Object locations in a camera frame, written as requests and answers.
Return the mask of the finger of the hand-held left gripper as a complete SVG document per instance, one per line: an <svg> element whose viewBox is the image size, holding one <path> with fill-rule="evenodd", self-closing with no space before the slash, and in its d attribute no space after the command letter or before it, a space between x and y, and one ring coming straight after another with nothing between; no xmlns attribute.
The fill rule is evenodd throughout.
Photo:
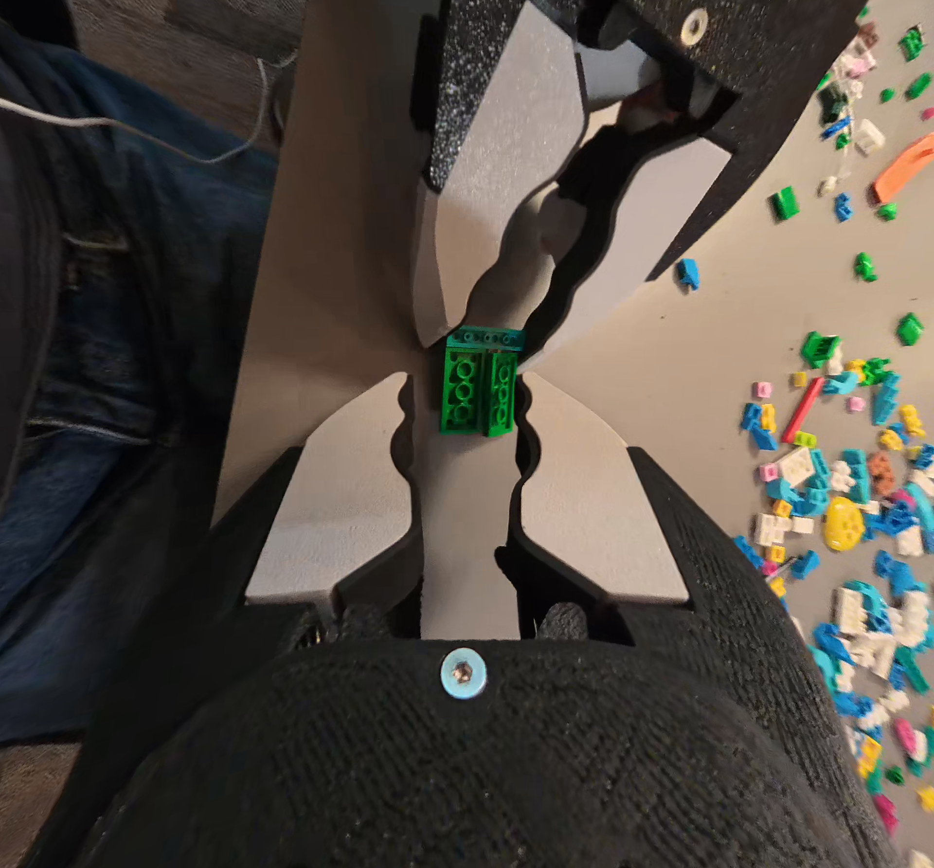
<svg viewBox="0 0 934 868"><path fill-rule="evenodd" d="M647 280L731 160L709 138L687 137L652 150L628 174L605 232L583 229L556 267L531 314L520 372L610 317Z"/></svg>
<svg viewBox="0 0 934 868"><path fill-rule="evenodd" d="M443 188L417 188L411 301L421 347L462 322L516 211L557 177L586 123L575 42L526 1Z"/></svg>

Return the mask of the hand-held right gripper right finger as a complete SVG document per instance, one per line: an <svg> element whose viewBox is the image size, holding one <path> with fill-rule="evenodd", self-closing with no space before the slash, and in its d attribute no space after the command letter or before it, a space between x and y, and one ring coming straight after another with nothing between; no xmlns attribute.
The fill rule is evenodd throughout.
<svg viewBox="0 0 934 868"><path fill-rule="evenodd" d="M517 383L509 532L534 567L610 603L686 605L686 583L629 445L534 373Z"/></svg>

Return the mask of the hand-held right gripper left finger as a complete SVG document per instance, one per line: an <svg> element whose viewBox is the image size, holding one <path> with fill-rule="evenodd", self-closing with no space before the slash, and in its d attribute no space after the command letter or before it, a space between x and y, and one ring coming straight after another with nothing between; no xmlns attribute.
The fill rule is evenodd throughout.
<svg viewBox="0 0 934 868"><path fill-rule="evenodd" d="M308 436L245 590L249 604L394 609L424 566L414 383L394 372Z"/></svg>

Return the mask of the green and teal brick assembly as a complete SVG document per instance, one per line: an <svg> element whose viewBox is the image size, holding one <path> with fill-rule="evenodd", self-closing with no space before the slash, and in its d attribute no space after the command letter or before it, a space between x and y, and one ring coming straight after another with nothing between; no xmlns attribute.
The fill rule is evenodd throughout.
<svg viewBox="0 0 934 868"><path fill-rule="evenodd" d="M515 426L515 393L525 334L521 330L463 325L445 347L440 433L495 438Z"/></svg>

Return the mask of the grey desk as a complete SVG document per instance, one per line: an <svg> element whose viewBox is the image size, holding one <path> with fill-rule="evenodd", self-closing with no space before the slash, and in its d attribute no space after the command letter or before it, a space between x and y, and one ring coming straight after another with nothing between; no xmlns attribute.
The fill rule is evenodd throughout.
<svg viewBox="0 0 934 868"><path fill-rule="evenodd" d="M415 380L414 476L425 546L422 633L516 640L515 590L494 548L519 480L514 438L444 439L430 426L431 362L410 293L416 186L427 137L407 107L421 16L438 0L308 0L301 53L220 472L214 522L286 447L383 377ZM554 350L542 380L644 447L714 518L754 498L734 419L753 379L787 369L811 324L870 336L845 243L821 209L782 232L766 187L809 184L805 125L740 204L700 240L700 293L644 284L587 337Z"/></svg>

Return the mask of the orange curved toy piece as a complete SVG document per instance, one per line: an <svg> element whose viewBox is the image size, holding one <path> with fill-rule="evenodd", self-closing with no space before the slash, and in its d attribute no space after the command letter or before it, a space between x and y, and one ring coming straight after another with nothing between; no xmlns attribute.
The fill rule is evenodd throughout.
<svg viewBox="0 0 934 868"><path fill-rule="evenodd" d="M923 169L933 164L933 133L917 138L873 181L872 196L877 206L895 201L901 190Z"/></svg>

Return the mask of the red long toy bar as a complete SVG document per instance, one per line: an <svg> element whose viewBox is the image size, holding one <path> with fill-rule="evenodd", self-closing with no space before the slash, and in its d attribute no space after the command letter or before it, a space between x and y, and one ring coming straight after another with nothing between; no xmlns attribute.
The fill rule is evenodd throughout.
<svg viewBox="0 0 934 868"><path fill-rule="evenodd" d="M798 433L803 431L806 418L808 418L816 400L823 393L825 381L826 378L824 376L818 375L808 382L803 394L800 396L797 407L794 409L794 412L781 434L780 440L783 444L793 444Z"/></svg>

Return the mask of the yellow round toy piece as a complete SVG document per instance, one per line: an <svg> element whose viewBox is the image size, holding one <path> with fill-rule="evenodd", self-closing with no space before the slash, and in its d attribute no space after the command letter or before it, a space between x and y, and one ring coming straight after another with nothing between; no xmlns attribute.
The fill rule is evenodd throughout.
<svg viewBox="0 0 934 868"><path fill-rule="evenodd" d="M864 512L848 497L833 497L824 514L823 537L826 546L842 553L861 543L865 535Z"/></svg>

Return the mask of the pile of colourful toy bricks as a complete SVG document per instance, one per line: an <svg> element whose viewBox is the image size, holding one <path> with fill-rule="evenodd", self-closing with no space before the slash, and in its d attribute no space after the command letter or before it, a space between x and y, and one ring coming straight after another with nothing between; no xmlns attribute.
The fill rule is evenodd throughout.
<svg viewBox="0 0 934 868"><path fill-rule="evenodd" d="M769 181L795 181L800 213L776 221L765 189L731 230L749 245L743 318L774 388L754 434L778 447L757 466L753 517L736 538L788 613L844 757L858 810L897 865L932 866L932 164L877 206L871 185L932 132L932 0L872 4L898 42L832 126L820 104ZM793 444L780 440L808 382L823 393ZM823 537L830 500L864 512L847 552Z"/></svg>

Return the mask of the person's leg in blue jeans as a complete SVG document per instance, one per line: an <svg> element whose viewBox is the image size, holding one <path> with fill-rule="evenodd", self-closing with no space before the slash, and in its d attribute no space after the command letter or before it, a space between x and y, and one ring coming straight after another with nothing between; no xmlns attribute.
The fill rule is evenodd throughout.
<svg viewBox="0 0 934 868"><path fill-rule="evenodd" d="M214 503L277 161L2 23L2 109L60 215L48 359L2 506L1 740L83 732Z"/></svg>

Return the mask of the dark cloth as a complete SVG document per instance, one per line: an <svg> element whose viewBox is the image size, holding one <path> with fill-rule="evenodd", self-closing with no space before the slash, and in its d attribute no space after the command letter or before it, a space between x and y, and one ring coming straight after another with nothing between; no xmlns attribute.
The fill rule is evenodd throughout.
<svg viewBox="0 0 934 868"><path fill-rule="evenodd" d="M1 502L15 484L26 423L48 359L62 256L53 185L31 131L1 128Z"/></svg>

